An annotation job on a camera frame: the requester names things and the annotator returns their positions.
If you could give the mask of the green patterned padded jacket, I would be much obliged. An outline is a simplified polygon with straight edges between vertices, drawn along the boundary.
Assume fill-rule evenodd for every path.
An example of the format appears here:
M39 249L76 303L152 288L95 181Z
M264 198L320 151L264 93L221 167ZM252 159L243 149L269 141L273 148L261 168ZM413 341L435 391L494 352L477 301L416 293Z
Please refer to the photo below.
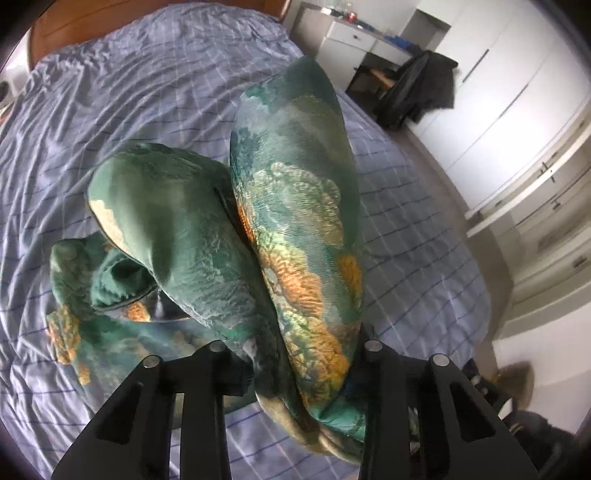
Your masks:
M218 339L249 400L308 451L359 463L349 374L363 309L361 198L335 90L303 57L242 94L229 160L137 143L94 171L98 229L50 255L57 360L103 400L147 355Z

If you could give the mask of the black jacket on chair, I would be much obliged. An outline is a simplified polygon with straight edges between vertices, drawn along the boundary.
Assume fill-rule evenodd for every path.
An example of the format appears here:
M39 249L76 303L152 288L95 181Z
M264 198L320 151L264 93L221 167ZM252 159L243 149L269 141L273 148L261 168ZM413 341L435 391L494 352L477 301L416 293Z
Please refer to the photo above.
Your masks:
M375 107L376 122L385 129L399 129L407 119L419 123L428 112L453 109L458 66L456 60L433 51L422 51L408 60Z

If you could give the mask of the white wardrobe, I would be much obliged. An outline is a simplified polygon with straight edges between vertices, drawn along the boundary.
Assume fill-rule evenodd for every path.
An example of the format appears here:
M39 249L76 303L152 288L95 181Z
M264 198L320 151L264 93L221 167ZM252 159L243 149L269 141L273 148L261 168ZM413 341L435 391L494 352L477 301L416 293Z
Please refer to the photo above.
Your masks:
M533 168L590 98L590 74L535 1L467 1L436 49L455 103L409 125L474 213Z

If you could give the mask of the wooden chair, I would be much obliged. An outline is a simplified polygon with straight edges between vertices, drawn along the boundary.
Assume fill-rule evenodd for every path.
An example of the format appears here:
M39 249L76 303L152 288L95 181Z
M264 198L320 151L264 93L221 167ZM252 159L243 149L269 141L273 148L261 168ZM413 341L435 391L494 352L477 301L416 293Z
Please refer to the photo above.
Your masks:
M346 88L346 93L367 93L382 99L394 85L396 85L396 81L390 78L384 70L361 65L355 68L355 74Z

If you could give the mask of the white desk with drawers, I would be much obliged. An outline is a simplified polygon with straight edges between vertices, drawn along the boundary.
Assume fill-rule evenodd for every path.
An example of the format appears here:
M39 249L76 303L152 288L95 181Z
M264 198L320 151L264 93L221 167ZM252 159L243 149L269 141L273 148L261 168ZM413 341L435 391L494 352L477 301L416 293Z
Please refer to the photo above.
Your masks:
M325 8L307 2L302 2L297 11L290 39L320 64L332 85L344 91L368 58L376 57L395 67L412 58L383 35L339 20L325 13Z

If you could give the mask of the brown wooden headboard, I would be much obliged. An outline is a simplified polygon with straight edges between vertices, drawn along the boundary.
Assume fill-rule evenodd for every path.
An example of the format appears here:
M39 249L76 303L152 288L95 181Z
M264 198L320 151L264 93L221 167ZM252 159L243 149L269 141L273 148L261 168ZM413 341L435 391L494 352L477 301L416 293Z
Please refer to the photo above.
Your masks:
M29 37L29 67L68 45L103 37L145 15L176 4L219 4L259 11L281 22L290 0L58 0L33 23Z

